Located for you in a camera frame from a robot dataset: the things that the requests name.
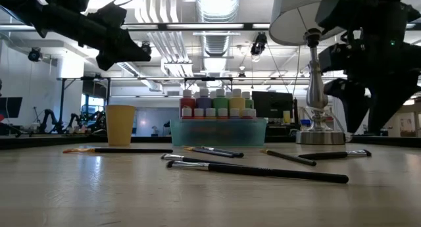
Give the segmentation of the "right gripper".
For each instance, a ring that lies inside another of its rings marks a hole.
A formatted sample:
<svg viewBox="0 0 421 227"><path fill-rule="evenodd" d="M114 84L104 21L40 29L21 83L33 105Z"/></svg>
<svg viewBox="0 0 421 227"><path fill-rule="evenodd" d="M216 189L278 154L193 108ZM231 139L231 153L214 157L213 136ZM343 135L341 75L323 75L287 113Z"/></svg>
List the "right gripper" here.
<svg viewBox="0 0 421 227"><path fill-rule="evenodd" d="M343 105L347 131L355 133L369 110L368 132L377 134L412 95L421 91L421 46L403 42L352 46L336 43L318 55L322 73L342 71L346 78L324 84L324 93ZM371 93L365 96L365 88Z"/></svg>

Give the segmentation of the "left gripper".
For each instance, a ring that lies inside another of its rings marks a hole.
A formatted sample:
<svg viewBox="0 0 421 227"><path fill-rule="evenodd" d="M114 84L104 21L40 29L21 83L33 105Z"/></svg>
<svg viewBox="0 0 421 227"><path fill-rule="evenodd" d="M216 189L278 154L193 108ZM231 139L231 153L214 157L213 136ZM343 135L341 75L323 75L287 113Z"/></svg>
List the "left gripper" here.
<svg viewBox="0 0 421 227"><path fill-rule="evenodd" d="M100 24L62 6L42 7L41 16L36 18L36 30L39 33L52 31L77 41L81 46L99 50L96 61L101 70L107 71L116 63L151 60L150 54L131 39L127 30Z"/></svg>

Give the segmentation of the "short black paintbrush silver ferrule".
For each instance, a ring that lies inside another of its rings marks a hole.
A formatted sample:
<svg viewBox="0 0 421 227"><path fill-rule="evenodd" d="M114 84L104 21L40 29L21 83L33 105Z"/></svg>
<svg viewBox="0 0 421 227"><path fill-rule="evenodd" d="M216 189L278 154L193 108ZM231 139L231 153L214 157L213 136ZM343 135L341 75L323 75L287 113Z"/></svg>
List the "short black paintbrush silver ferrule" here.
<svg viewBox="0 0 421 227"><path fill-rule="evenodd" d="M299 155L300 158L309 160L345 159L348 157L371 157L372 153L366 149L356 151L336 151L325 153L308 153Z"/></svg>

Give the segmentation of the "large pinkish red paint bottle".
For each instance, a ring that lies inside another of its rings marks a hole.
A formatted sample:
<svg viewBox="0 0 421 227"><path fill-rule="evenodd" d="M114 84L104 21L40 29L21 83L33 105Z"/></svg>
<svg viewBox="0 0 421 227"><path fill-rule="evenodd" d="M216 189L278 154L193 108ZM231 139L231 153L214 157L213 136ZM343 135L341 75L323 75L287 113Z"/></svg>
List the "large pinkish red paint bottle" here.
<svg viewBox="0 0 421 227"><path fill-rule="evenodd" d="M194 116L195 98L192 91L189 89L183 90L182 98L179 100L180 117L183 117L183 109L190 109L190 114L187 116Z"/></svg>

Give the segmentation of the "large lavender paint bottle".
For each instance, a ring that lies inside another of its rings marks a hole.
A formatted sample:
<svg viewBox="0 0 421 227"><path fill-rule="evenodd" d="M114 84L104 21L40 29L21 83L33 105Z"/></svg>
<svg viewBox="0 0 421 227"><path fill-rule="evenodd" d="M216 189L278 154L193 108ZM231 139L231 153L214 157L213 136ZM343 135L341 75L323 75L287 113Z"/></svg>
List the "large lavender paint bottle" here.
<svg viewBox="0 0 421 227"><path fill-rule="evenodd" d="M199 90L199 96L195 100L196 107L198 109L208 109L212 107L212 99L209 97L209 90L207 88L201 88Z"/></svg>

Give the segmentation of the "thin black paintbrush gold ferrule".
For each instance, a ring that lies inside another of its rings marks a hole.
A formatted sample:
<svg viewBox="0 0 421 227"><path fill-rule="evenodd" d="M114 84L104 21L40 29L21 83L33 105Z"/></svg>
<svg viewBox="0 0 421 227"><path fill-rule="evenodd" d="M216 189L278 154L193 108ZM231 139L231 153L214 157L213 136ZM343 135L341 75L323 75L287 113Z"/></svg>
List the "thin black paintbrush gold ferrule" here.
<svg viewBox="0 0 421 227"><path fill-rule="evenodd" d="M292 161L292 162L295 162L295 163L305 164L305 165L308 165L308 166L316 166L317 165L316 161L304 159L304 158L301 158L301 157L296 157L296 156L293 156L293 155L286 155L286 154L275 152L275 151L272 151L272 150L269 150L269 149L263 149L263 150L261 150L261 152L265 153L267 155L273 156L273 157L278 157L278 158L285 159L285 160L288 160L288 161Z"/></svg>

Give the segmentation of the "long black paintbrush gold ferrule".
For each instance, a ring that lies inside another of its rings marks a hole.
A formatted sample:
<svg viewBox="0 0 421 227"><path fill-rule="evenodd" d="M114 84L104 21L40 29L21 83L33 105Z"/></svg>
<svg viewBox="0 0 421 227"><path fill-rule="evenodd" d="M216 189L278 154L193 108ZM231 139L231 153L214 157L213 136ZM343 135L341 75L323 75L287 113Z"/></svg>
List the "long black paintbrush gold ferrule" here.
<svg viewBox="0 0 421 227"><path fill-rule="evenodd" d="M173 153L172 149L86 148L67 149L63 153Z"/></svg>

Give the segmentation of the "black paintbrush orange fan bristles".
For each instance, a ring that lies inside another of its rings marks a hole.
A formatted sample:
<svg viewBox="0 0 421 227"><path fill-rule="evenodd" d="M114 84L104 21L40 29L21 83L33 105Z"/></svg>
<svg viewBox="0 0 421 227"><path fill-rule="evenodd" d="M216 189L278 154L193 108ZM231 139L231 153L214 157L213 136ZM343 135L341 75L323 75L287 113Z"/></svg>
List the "black paintbrush orange fan bristles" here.
<svg viewBox="0 0 421 227"><path fill-rule="evenodd" d="M209 155L216 155L220 157L236 158L236 155L233 155L233 154L223 153L223 152L218 152L218 151L211 151L211 150L206 150L206 149L201 149L201 148L196 148L196 147L184 147L184 150L193 151L197 153L206 153Z"/></svg>

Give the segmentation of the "silver table lamp white shade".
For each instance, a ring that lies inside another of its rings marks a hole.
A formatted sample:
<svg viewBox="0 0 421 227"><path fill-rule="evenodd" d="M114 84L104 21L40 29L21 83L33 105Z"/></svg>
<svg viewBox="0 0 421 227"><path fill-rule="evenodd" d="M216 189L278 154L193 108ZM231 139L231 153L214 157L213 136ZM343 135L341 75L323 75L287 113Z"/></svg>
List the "silver table lamp white shade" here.
<svg viewBox="0 0 421 227"><path fill-rule="evenodd" d="M321 0L274 0L269 36L280 45L306 45L310 51L310 82L306 102L310 107L311 126L296 133L296 142L302 145L343 145L345 134L326 125L324 108L328 97L324 94L322 72L318 61L318 44L343 32L334 28L326 33L318 26L315 18Z"/></svg>

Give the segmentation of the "orange plastic cup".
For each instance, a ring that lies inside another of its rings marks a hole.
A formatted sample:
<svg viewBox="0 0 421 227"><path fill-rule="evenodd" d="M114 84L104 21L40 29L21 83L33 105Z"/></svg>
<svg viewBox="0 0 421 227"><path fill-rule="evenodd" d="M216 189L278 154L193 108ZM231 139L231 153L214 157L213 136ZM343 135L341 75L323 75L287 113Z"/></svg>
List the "orange plastic cup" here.
<svg viewBox="0 0 421 227"><path fill-rule="evenodd" d="M136 108L131 105L105 107L107 139L111 146L129 146Z"/></svg>

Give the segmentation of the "black background monitor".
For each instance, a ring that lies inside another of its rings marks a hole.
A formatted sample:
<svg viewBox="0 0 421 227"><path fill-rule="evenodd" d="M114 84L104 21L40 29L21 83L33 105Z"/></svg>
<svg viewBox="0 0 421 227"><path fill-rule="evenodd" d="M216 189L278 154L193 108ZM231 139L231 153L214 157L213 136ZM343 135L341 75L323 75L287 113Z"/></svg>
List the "black background monitor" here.
<svg viewBox="0 0 421 227"><path fill-rule="evenodd" d="M293 97L290 93L252 91L254 109L259 118L283 118L284 111L293 112Z"/></svg>

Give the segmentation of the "green translucent plastic bin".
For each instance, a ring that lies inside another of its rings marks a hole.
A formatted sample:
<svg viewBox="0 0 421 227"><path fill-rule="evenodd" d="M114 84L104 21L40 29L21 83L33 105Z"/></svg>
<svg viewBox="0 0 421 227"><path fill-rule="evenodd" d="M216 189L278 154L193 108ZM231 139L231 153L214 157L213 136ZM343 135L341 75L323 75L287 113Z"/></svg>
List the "green translucent plastic bin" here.
<svg viewBox="0 0 421 227"><path fill-rule="evenodd" d="M258 147L264 145L266 120L178 119L170 121L170 131L175 146Z"/></svg>

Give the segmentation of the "dark monitor screen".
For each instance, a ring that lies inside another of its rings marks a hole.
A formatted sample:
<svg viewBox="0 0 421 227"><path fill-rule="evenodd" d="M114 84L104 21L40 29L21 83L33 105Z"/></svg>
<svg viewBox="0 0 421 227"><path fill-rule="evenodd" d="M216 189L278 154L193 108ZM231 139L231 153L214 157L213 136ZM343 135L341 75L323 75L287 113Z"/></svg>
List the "dark monitor screen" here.
<svg viewBox="0 0 421 227"><path fill-rule="evenodd" d="M18 118L22 100L22 97L0 97L0 122Z"/></svg>

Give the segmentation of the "silver ceiling duct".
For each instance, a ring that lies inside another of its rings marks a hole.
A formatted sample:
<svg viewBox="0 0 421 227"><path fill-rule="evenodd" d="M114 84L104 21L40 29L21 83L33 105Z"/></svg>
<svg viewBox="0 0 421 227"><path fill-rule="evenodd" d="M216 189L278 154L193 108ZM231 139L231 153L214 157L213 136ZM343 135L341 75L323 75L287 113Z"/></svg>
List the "silver ceiling duct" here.
<svg viewBox="0 0 421 227"><path fill-rule="evenodd" d="M199 22L235 22L239 0L196 0ZM228 52L231 36L202 36L202 46L206 55L223 57Z"/></svg>

